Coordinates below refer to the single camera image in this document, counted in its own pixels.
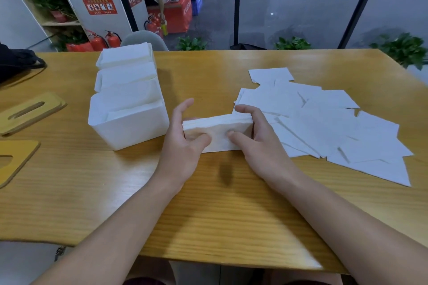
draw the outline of white plastic container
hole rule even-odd
[[[136,66],[101,69],[97,73],[97,79],[95,80],[95,91],[99,93],[106,88],[139,80],[153,79],[157,75],[153,62],[138,63]]]
[[[95,65],[101,70],[114,67],[138,67],[147,62],[153,62],[156,68],[152,45],[150,43],[142,43],[104,49]]]
[[[158,79],[96,93],[91,97],[88,123],[115,151],[164,135],[169,120]]]

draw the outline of green plant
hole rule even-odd
[[[381,50],[406,69],[409,64],[414,64],[416,68],[422,70],[424,57],[427,54],[427,49],[422,46],[423,39],[412,36],[410,33],[400,34],[393,41],[390,41],[386,34],[379,37],[383,39],[383,43],[372,43],[371,48]]]
[[[311,45],[305,39],[296,36],[289,41],[280,37],[280,41],[275,43],[275,48],[277,50],[309,50]]]
[[[66,44],[83,44],[89,42],[88,37],[85,33],[82,31],[74,30],[70,31],[67,34],[64,33],[58,33],[56,35],[58,41],[56,43],[53,43],[53,46],[59,51],[59,52],[65,52],[67,51]]]
[[[207,49],[207,42],[202,42],[200,37],[190,40],[190,37],[179,37],[179,43],[176,46],[179,51],[201,51]]]
[[[58,10],[62,12],[64,15],[72,19],[77,19],[68,2],[64,0],[31,0],[31,1],[38,8]]]

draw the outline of hand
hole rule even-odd
[[[193,141],[185,139],[181,115],[193,103],[194,99],[189,98],[174,109],[159,163],[153,174],[156,178],[166,179],[169,185],[176,188],[177,193],[194,173],[203,149],[211,143],[208,134],[202,134]]]
[[[251,113],[254,121],[254,137],[250,139],[240,132],[228,132],[229,139],[242,149],[245,160],[253,171],[269,186],[277,189],[281,180],[299,171],[288,157],[274,129],[260,109],[249,105],[236,105],[240,113]]]
[[[160,13],[159,18],[160,18],[160,23],[164,24],[165,23],[165,15],[163,13]]]

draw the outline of left hand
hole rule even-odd
[[[160,22],[162,24],[164,24],[165,23],[165,15],[163,13],[160,13],[159,17],[160,17]]]
[[[181,116],[193,103],[194,99],[189,98],[174,109],[154,171],[156,178],[166,180],[177,192],[194,173],[203,149],[211,143],[208,134],[202,134],[193,141],[185,139]]]

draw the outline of red box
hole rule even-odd
[[[159,16],[159,6],[147,7],[147,12]],[[185,33],[192,21],[192,1],[168,1],[164,6],[163,14],[167,20],[168,33]]]

